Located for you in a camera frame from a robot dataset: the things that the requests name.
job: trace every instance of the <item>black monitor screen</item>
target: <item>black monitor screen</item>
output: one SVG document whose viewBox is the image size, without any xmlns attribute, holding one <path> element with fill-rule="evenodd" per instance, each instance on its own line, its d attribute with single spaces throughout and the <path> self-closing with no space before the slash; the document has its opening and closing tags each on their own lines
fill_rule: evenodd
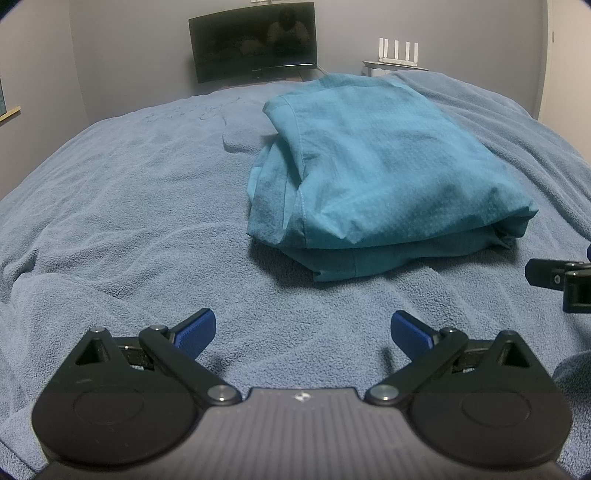
<svg viewBox="0 0 591 480">
<path fill-rule="evenodd" d="M 239 8 L 189 20 L 199 82 L 317 66 L 314 3 Z"/>
</svg>

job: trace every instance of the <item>blue gripper pad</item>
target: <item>blue gripper pad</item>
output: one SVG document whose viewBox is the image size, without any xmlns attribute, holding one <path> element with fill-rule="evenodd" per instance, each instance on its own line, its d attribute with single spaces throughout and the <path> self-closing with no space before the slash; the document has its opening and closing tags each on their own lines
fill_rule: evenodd
<svg viewBox="0 0 591 480">
<path fill-rule="evenodd" d="M 440 338 L 438 331 L 403 310 L 398 310 L 392 315 L 390 334 L 394 343 L 411 360 L 433 348 Z"/>
<path fill-rule="evenodd" d="M 176 348 L 196 359 L 216 336 L 216 316 L 209 309 L 201 309 L 170 329 L 170 335 Z"/>
</svg>

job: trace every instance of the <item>teal cloth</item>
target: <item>teal cloth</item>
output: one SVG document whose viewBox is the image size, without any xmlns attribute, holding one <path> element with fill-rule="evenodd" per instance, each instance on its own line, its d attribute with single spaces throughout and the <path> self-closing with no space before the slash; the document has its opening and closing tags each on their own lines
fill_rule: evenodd
<svg viewBox="0 0 591 480">
<path fill-rule="evenodd" d="M 268 101 L 248 234 L 317 281 L 509 248 L 537 208 L 506 165 L 393 76 L 331 74 Z"/>
</svg>

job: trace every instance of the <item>folded shirt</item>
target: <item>folded shirt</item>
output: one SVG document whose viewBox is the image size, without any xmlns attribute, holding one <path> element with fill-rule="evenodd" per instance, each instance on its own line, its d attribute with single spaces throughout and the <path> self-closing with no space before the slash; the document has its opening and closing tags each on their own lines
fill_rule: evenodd
<svg viewBox="0 0 591 480">
<path fill-rule="evenodd" d="M 331 74 L 264 107 L 248 234 L 318 281 L 510 247 L 537 213 L 501 159 L 395 77 Z"/>
</svg>

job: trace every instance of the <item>bed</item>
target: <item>bed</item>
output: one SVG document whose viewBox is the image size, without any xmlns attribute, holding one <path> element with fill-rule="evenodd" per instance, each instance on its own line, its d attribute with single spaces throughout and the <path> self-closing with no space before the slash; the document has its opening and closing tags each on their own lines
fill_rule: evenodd
<svg viewBox="0 0 591 480">
<path fill-rule="evenodd" d="M 236 87 L 92 125 L 0 202 L 0 467 L 46 464 L 31 406 L 85 331 L 172 325 L 202 307 L 217 336 L 200 362 L 247 392 L 360 392 L 408 359 L 389 337 L 404 309 L 472 338 L 515 329 L 567 394 L 574 427 L 561 463 L 591 468 L 591 317 L 530 287 L 530 258 L 585 260 L 591 166 L 496 93 L 430 72 L 397 73 L 503 159 L 540 211 L 513 249 L 422 259 L 374 277 L 315 283 L 246 234 L 246 182 L 276 132 L 266 100 L 301 87 Z"/>
</svg>

